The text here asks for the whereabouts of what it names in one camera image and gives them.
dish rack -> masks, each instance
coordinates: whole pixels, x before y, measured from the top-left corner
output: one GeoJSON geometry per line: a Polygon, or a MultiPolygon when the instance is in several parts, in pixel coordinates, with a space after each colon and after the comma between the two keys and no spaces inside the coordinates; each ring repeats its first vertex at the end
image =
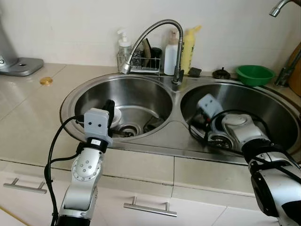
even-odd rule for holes
{"type": "MultiPolygon", "coordinates": [[[[125,56],[120,56],[117,54],[117,65],[118,71],[126,61],[125,56]]],[[[144,57],[132,57],[131,60],[131,70],[130,72],[139,72],[139,73],[156,73],[160,74],[160,66],[161,66],[161,59],[160,58],[144,58],[144,57]]]]}

green bowl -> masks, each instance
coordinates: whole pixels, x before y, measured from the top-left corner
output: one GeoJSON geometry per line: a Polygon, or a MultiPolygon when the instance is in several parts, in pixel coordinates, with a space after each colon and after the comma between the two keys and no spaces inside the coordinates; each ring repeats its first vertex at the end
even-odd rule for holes
{"type": "Polygon", "coordinates": [[[242,65],[236,72],[239,80],[248,86],[264,86],[275,76],[271,69],[258,65],[242,65]]]}

double sink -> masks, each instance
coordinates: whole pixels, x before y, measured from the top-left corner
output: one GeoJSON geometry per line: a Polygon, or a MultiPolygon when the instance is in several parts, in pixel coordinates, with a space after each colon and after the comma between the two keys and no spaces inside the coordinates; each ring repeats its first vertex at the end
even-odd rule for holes
{"type": "MultiPolygon", "coordinates": [[[[233,80],[185,77],[180,86],[171,81],[170,76],[137,74],[109,74],[89,80],[66,97],[61,121],[91,107],[102,108],[111,99],[122,112],[112,148],[245,165],[243,157],[203,146],[189,134],[188,122],[198,100],[210,93],[224,110],[244,110],[262,118],[272,140],[301,162],[300,109],[290,100],[268,88],[246,87],[233,80]]],[[[80,124],[71,122],[65,129],[85,141],[80,124]]]]}

faucet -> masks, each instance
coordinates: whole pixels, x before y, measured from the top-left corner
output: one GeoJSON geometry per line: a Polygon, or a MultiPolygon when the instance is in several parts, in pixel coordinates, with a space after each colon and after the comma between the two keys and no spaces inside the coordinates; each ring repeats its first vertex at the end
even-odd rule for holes
{"type": "MultiPolygon", "coordinates": [[[[277,17],[277,15],[280,13],[281,8],[290,1],[296,3],[301,7],[301,0],[282,0],[270,11],[269,14],[273,17],[277,17]]],[[[301,58],[301,49],[297,53],[296,57],[293,59],[291,65],[288,65],[289,62],[287,62],[287,64],[281,69],[279,76],[275,82],[275,85],[287,86],[287,80],[294,72],[295,66],[297,65],[300,58],[301,58]]]]}
{"type": "Polygon", "coordinates": [[[290,1],[293,1],[301,7],[301,0],[282,0],[278,2],[278,4],[270,11],[269,14],[273,17],[277,17],[277,15],[280,13],[281,8],[290,1]]]}
{"type": "Polygon", "coordinates": [[[136,51],[136,49],[138,48],[140,42],[151,31],[153,31],[157,27],[159,27],[161,25],[164,25],[164,24],[172,24],[179,31],[179,43],[178,43],[178,51],[177,51],[177,60],[176,60],[175,68],[174,68],[174,78],[172,80],[172,83],[178,85],[178,84],[180,84],[182,82],[183,75],[184,75],[184,70],[181,70],[180,60],[181,60],[181,51],[182,51],[182,45],[183,45],[183,29],[182,29],[181,25],[178,22],[176,22],[175,20],[170,20],[170,19],[160,20],[160,21],[156,22],[155,24],[153,24],[152,26],[150,26],[148,29],[146,29],[142,33],[142,35],[138,38],[138,40],[136,41],[135,45],[133,46],[133,48],[132,48],[132,50],[130,52],[129,57],[127,58],[127,60],[121,66],[121,72],[123,74],[127,74],[131,70],[131,66],[132,66],[131,65],[131,60],[132,60],[133,54],[136,51]]]}

kitchen counter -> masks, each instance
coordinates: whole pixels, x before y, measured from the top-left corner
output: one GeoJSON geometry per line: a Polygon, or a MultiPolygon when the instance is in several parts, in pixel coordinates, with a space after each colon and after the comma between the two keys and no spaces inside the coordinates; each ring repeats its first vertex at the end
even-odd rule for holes
{"type": "MultiPolygon", "coordinates": [[[[117,71],[115,67],[45,64],[27,77],[0,76],[0,160],[44,166],[55,132],[60,126],[59,109],[64,98],[85,81],[117,71]],[[42,77],[53,83],[42,86],[42,77]]],[[[289,88],[282,95],[301,107],[301,98],[289,88]]],[[[62,131],[53,158],[71,156],[78,141],[62,131]]],[[[56,162],[58,169],[70,169],[72,161],[56,162]]],[[[104,175],[149,181],[178,187],[254,196],[246,166],[231,165],[109,149],[104,175]]]]}

